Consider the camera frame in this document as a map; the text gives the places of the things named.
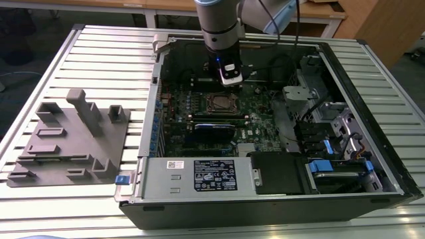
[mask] wooden table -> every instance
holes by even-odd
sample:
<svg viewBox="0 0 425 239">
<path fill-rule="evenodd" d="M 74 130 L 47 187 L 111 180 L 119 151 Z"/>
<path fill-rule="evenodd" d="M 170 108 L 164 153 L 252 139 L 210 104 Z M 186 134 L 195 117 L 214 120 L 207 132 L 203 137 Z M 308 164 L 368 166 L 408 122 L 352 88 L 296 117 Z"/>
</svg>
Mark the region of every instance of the wooden table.
<svg viewBox="0 0 425 239">
<path fill-rule="evenodd" d="M 147 9 L 152 11 L 150 14 L 156 15 L 183 15 L 198 16 L 196 4 L 194 0 L 147 0 Z M 322 33 L 322 37 L 332 38 L 336 33 L 342 21 L 347 18 L 346 12 L 334 11 L 327 3 L 307 2 L 300 6 L 302 22 L 326 24 L 327 27 Z"/>
<path fill-rule="evenodd" d="M 0 6 L 139 13 L 146 15 L 148 28 L 158 28 L 158 15 L 198 16 L 194 0 L 0 0 Z M 302 4 L 300 11 L 302 22 L 327 25 L 322 37 L 332 38 L 347 14 L 335 12 L 327 3 L 314 2 Z"/>
</svg>

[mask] blue clip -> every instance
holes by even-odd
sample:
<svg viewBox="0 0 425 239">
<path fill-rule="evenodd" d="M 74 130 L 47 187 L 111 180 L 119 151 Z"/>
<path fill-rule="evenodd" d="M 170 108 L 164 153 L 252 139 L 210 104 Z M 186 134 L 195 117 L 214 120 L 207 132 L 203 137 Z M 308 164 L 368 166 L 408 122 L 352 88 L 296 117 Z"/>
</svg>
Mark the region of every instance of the blue clip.
<svg viewBox="0 0 425 239">
<path fill-rule="evenodd" d="M 115 178 L 116 185 L 131 185 L 131 176 L 119 175 Z"/>
<path fill-rule="evenodd" d="M 330 154 L 334 154 L 334 149 L 332 149 L 330 140 L 324 140 L 324 143 L 326 143 L 326 146 L 327 146 L 328 153 L 330 153 Z"/>
<path fill-rule="evenodd" d="M 314 162 L 308 164 L 308 166 L 311 168 L 312 173 L 334 171 L 334 167 L 331 165 L 330 160 L 315 160 Z"/>
<path fill-rule="evenodd" d="M 367 169 L 368 169 L 368 172 L 371 173 L 374 171 L 374 164 L 371 161 L 367 161 L 366 162 L 366 166 L 367 166 Z"/>
</svg>

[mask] black component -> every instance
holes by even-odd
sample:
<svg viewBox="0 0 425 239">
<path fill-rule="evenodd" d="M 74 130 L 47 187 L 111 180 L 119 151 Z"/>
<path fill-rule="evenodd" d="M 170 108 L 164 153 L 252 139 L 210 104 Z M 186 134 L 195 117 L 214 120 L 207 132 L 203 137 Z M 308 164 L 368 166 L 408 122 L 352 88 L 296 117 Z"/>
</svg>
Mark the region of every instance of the black component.
<svg viewBox="0 0 425 239">
<path fill-rule="evenodd" d="M 326 103 L 326 101 L 328 100 L 330 98 L 330 93 L 326 94 L 320 99 L 319 101 L 316 102 L 316 104 L 312 106 L 312 108 L 308 109 L 308 111 L 306 112 L 306 114 L 303 115 L 302 117 L 302 121 L 304 121 L 306 117 L 318 109 L 318 107 L 322 106 L 323 103 Z"/>
<path fill-rule="evenodd" d="M 342 4 L 340 4 L 338 1 L 331 2 L 330 5 L 331 5 L 334 11 L 336 11 L 336 12 L 346 12 L 346 10 L 344 10 Z"/>
<path fill-rule="evenodd" d="M 194 130 L 194 140 L 199 142 L 231 142 L 235 132 L 236 127 L 230 124 L 198 124 Z"/>
<path fill-rule="evenodd" d="M 192 116 L 194 117 L 194 121 L 196 120 L 246 120 L 246 115 L 238 115 L 238 116 L 220 116 L 220 115 L 210 115 L 210 116 Z"/>
<path fill-rule="evenodd" d="M 324 70 L 322 73 L 322 79 L 324 80 L 324 84 L 327 86 L 328 95 L 332 97 L 334 102 L 346 102 L 344 96 L 342 94 L 338 83 L 334 80 L 331 72 Z"/>
<path fill-rule="evenodd" d="M 256 185 L 258 194 L 314 194 L 306 170 L 308 159 L 300 153 L 258 151 L 248 155 L 263 182 Z"/>
<path fill-rule="evenodd" d="M 322 194 L 362 193 L 366 191 L 358 177 L 316 178 L 316 187 Z"/>
<path fill-rule="evenodd" d="M 335 159 L 330 154 L 326 140 L 330 141 L 334 151 L 342 151 L 339 138 L 335 135 L 331 123 L 307 123 L 298 122 L 295 128 L 302 152 L 312 158 Z"/>
<path fill-rule="evenodd" d="M 194 92 L 222 92 L 224 91 L 224 86 L 220 84 L 218 79 L 214 78 L 198 78 L 191 77 L 191 84 Z"/>
</svg>

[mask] metal extrusion rail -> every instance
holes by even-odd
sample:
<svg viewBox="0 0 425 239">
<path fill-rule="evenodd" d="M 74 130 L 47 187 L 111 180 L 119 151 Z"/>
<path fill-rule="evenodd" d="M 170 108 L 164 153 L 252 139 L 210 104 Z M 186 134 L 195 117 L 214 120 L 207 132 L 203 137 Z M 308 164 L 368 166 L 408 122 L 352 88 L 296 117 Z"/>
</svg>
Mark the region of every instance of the metal extrusion rail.
<svg viewBox="0 0 425 239">
<path fill-rule="evenodd" d="M 103 106 L 132 110 L 122 171 L 134 170 L 150 93 L 156 33 L 200 35 L 198 31 L 86 26 L 74 30 L 0 144 L 0 238 L 51 235 L 64 238 L 423 238 L 425 199 L 396 209 L 378 210 L 350 222 L 220 228 L 211 230 L 142 231 L 124 216 L 114 196 L 118 186 L 10 188 L 9 173 L 23 152 L 41 102 L 64 99 L 70 88 L 83 88 Z M 248 38 L 272 38 L 248 34 Z M 404 164 L 425 193 L 425 117 L 367 45 L 355 40 L 327 41 L 382 125 Z M 131 194 L 131 186 L 120 189 Z"/>
</svg>

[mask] gray plastic part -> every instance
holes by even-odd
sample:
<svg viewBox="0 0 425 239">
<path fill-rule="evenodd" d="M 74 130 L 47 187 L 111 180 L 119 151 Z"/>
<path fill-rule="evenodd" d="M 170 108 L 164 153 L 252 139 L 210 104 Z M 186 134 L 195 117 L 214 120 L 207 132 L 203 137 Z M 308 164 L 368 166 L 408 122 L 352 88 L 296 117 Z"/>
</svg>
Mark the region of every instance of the gray plastic part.
<svg viewBox="0 0 425 239">
<path fill-rule="evenodd" d="M 67 131 L 64 128 L 43 128 L 43 129 L 39 129 L 35 134 L 41 138 L 42 137 L 64 137 L 67 135 Z"/>
<path fill-rule="evenodd" d="M 43 103 L 37 111 L 37 115 L 45 123 L 58 123 L 55 114 L 62 113 L 62 108 L 57 103 Z"/>
<path fill-rule="evenodd" d="M 13 172 L 9 176 L 9 179 L 14 182 L 33 182 L 35 181 L 37 174 L 31 172 L 30 170 L 22 170 L 18 172 Z"/>
<path fill-rule="evenodd" d="M 88 130 L 91 131 L 92 135 L 95 137 L 103 135 L 102 127 L 98 123 L 99 117 L 96 117 L 96 114 L 99 113 L 98 107 L 90 105 L 86 102 L 86 92 L 82 89 L 71 89 L 67 95 L 67 101 L 68 103 L 74 104 L 75 109 L 79 112 L 79 116 L 82 118 L 82 121 L 84 122 Z"/>
<path fill-rule="evenodd" d="M 17 167 L 7 182 L 10 187 L 115 182 L 131 111 L 118 106 L 120 121 L 111 123 L 110 109 L 98 109 L 92 103 L 86 103 L 86 106 L 96 118 L 102 136 L 94 137 L 76 109 L 60 109 L 57 103 L 42 104 L 39 109 L 53 113 L 54 118 L 50 118 L 49 123 L 39 121 L 25 152 L 17 160 Z M 50 137 L 38 135 L 51 129 L 59 132 L 58 128 L 63 128 L 67 133 Z M 78 173 L 74 171 L 76 169 L 86 169 L 84 172 L 80 171 L 84 177 L 71 175 Z"/>
<path fill-rule="evenodd" d="M 118 171 L 115 165 L 111 163 L 111 160 L 106 160 L 106 165 L 95 159 L 92 172 L 96 174 L 99 178 L 110 178 L 115 176 L 115 172 Z"/>
<path fill-rule="evenodd" d="M 71 180 L 82 180 L 82 179 L 88 179 L 91 177 L 91 174 L 86 168 L 68 168 L 67 172 L 68 172 L 67 177 Z"/>
<path fill-rule="evenodd" d="M 110 106 L 108 116 L 111 123 L 126 122 L 127 117 L 122 106 Z"/>
<path fill-rule="evenodd" d="M 30 154 L 45 154 L 45 153 L 59 153 L 60 148 L 57 144 L 54 145 L 31 145 L 27 153 Z"/>
</svg>

